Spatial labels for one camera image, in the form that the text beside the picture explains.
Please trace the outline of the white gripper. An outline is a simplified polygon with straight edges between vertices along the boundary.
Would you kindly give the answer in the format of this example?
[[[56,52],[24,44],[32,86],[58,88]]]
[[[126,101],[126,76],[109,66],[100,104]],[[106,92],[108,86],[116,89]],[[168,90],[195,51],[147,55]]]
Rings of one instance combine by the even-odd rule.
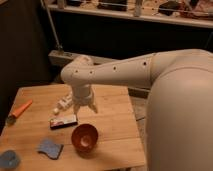
[[[98,108],[93,103],[94,101],[94,93],[90,84],[80,85],[80,86],[72,86],[72,104],[73,113],[77,115],[80,106],[89,106],[95,113],[98,113]]]

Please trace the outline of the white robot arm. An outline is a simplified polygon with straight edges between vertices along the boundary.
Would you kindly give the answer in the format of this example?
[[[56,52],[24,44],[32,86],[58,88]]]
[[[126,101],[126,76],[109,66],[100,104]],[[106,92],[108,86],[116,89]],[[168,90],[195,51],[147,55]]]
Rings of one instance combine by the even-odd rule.
[[[92,101],[93,84],[147,89],[148,170],[213,171],[212,52],[165,51],[101,65],[81,55],[61,77],[75,107]]]

